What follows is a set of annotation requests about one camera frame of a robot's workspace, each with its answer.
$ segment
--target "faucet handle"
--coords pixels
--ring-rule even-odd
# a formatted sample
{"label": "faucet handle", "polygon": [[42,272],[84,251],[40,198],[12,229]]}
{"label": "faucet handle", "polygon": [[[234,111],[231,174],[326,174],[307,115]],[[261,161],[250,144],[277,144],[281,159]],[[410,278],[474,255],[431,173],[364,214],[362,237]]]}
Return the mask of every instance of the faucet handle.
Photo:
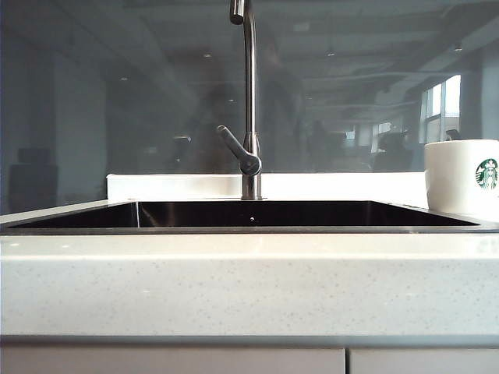
{"label": "faucet handle", "polygon": [[244,175],[251,176],[260,173],[262,170],[262,160],[256,154],[252,154],[245,150],[241,143],[225,126],[218,126],[217,132],[234,156],[239,160],[239,167]]}

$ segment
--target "cabinet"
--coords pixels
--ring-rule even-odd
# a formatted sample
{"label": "cabinet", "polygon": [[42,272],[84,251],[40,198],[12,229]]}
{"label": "cabinet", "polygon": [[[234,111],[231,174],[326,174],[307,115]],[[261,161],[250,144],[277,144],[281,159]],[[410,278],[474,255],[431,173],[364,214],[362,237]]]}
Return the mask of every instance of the cabinet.
{"label": "cabinet", "polygon": [[498,374],[499,349],[352,349],[350,374]]}
{"label": "cabinet", "polygon": [[6,374],[345,374],[342,349],[7,345]]}

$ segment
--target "starbucks logo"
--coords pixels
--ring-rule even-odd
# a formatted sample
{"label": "starbucks logo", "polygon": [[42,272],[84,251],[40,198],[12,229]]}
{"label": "starbucks logo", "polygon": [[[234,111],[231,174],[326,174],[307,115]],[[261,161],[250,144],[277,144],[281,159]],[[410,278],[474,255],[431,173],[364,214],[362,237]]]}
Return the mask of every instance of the starbucks logo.
{"label": "starbucks logo", "polygon": [[497,167],[497,161],[493,158],[488,158],[476,169],[476,183],[478,183],[482,189],[495,189],[498,175],[499,168]]}

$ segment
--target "faucet spout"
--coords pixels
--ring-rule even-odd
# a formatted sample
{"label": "faucet spout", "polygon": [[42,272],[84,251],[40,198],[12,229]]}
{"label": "faucet spout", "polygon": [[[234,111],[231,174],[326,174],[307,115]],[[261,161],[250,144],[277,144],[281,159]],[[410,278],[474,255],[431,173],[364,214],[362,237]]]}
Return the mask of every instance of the faucet spout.
{"label": "faucet spout", "polygon": [[[235,25],[242,24],[244,29],[244,49],[246,55],[246,134],[243,146],[247,153],[252,154],[260,160],[260,145],[258,143],[258,132],[255,122],[257,113],[257,36],[251,0],[231,0],[229,16],[232,23]],[[246,174],[245,172],[242,173],[242,199],[262,199],[261,166],[260,170],[254,175]]]}

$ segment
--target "glass panel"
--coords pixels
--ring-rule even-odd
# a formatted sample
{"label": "glass panel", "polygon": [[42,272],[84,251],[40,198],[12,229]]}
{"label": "glass panel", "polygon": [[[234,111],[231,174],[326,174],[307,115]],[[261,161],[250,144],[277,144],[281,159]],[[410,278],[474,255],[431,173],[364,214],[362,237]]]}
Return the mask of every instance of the glass panel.
{"label": "glass panel", "polygon": [[426,131],[426,142],[439,142],[440,139],[440,119],[434,119],[433,121],[428,122],[428,128]]}
{"label": "glass panel", "polygon": [[[1,212],[103,199],[109,173],[238,174],[216,134],[245,133],[244,38],[228,6],[3,0]],[[499,138],[499,2],[253,9],[264,172],[422,171],[443,82],[446,131]]]}
{"label": "glass panel", "polygon": [[445,83],[445,117],[459,117],[461,76],[453,76]]}

